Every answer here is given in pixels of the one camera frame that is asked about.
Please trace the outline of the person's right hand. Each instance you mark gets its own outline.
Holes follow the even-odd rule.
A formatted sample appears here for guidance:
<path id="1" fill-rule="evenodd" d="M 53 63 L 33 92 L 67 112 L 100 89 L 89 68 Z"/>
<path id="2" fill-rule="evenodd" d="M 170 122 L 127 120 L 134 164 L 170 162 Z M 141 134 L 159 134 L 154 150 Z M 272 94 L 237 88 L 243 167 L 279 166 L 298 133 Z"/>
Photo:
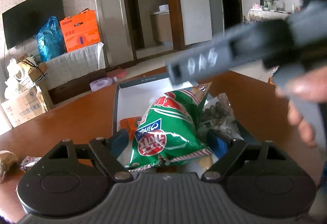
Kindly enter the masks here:
<path id="1" fill-rule="evenodd" d="M 326 66 L 308 72 L 300 64 L 281 66 L 273 80 L 290 100 L 290 120 L 304 141 L 326 151 Z"/>

